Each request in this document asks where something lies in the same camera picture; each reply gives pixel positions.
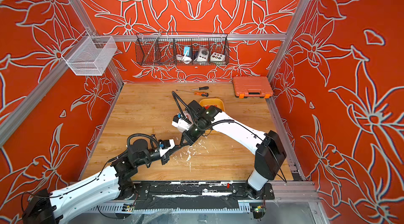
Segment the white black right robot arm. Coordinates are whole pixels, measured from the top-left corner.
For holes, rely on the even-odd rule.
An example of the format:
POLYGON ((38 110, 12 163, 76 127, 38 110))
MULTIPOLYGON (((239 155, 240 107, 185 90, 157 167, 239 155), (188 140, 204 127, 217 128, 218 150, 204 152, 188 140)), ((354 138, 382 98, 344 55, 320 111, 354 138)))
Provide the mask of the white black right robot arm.
POLYGON ((273 181, 279 172, 281 179, 285 178, 282 164, 287 155, 276 132, 250 128, 219 107, 209 105, 205 108, 194 100, 186 104, 176 92, 172 91, 171 94, 179 109, 179 114, 173 117, 172 125, 182 133, 180 147, 191 146, 207 131, 214 130, 230 137, 254 154, 254 170, 246 181, 243 194, 251 199, 261 198, 265 185, 273 181))

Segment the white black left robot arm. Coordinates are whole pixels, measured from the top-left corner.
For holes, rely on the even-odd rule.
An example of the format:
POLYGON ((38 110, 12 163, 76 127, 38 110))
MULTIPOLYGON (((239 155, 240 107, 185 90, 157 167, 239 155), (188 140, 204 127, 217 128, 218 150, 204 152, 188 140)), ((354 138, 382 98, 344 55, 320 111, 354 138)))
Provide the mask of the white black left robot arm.
POLYGON ((138 195, 132 177, 138 167, 160 160, 162 164, 180 150, 174 140, 157 140, 153 135, 136 133, 127 139, 127 149, 110 159, 102 170, 62 189, 43 189, 32 195, 23 211, 25 224, 63 224, 87 210, 114 199, 138 195))

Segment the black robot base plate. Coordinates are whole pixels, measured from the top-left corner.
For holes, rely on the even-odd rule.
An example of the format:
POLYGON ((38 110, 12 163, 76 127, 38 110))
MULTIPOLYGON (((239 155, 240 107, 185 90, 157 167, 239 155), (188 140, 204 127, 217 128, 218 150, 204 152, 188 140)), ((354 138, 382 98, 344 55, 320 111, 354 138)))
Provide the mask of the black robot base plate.
POLYGON ((245 181, 136 181, 128 198, 136 210, 248 209, 244 202, 262 205, 274 200, 270 183, 255 191, 245 181))

